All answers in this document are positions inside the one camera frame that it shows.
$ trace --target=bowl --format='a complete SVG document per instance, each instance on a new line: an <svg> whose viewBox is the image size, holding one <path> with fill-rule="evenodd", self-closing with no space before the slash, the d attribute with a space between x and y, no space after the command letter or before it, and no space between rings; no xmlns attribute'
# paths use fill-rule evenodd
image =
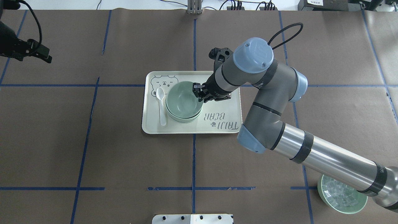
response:
<svg viewBox="0 0 398 224"><path fill-rule="evenodd" d="M181 123L197 118L202 111L203 101L199 102L192 92L193 82L180 82L174 85L166 96L167 114Z"/></svg>
<svg viewBox="0 0 398 224"><path fill-rule="evenodd" d="M318 193L328 206L344 214L361 211L368 201L368 196L325 175L319 178Z"/></svg>

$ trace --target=table surface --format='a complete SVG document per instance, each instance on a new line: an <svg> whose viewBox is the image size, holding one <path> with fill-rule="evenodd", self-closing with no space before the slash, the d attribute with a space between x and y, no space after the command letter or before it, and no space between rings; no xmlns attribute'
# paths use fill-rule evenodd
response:
<svg viewBox="0 0 398 224"><path fill-rule="evenodd" d="M53 62L0 58L0 223L151 223L155 214L229 213L235 223L394 223L369 200L357 214L325 205L320 174L236 134L148 135L145 76L208 71L214 47L268 40L303 22L275 58L307 76L286 123L397 166L396 13L205 10L36 11ZM21 39L32 16L5 11ZM295 31L288 30L288 38ZM278 36L273 44L282 42ZM256 88L242 87L245 119Z"/></svg>

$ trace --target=white bracket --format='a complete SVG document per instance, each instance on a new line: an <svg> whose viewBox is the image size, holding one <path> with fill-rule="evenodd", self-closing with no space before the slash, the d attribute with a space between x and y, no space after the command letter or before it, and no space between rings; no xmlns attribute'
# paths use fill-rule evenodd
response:
<svg viewBox="0 0 398 224"><path fill-rule="evenodd" d="M188 14L202 14L202 0L188 0Z"/></svg>
<svg viewBox="0 0 398 224"><path fill-rule="evenodd" d="M233 224L230 214L155 215L152 224Z"/></svg>

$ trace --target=spoon handle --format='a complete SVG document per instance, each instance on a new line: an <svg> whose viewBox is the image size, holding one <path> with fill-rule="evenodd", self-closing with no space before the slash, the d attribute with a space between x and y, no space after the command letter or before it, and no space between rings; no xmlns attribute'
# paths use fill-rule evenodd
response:
<svg viewBox="0 0 398 224"><path fill-rule="evenodd" d="M166 126L166 114L164 113L164 104L163 101L159 101L159 116L160 116L160 125Z"/></svg>

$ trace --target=black box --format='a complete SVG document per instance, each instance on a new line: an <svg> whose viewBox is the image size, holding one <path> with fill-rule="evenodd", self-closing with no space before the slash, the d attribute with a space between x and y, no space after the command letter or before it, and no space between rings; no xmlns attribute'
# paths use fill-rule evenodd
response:
<svg viewBox="0 0 398 224"><path fill-rule="evenodd" d="M348 11L348 0L323 0L323 6L313 5L307 0L300 0L297 5L298 11Z"/></svg>

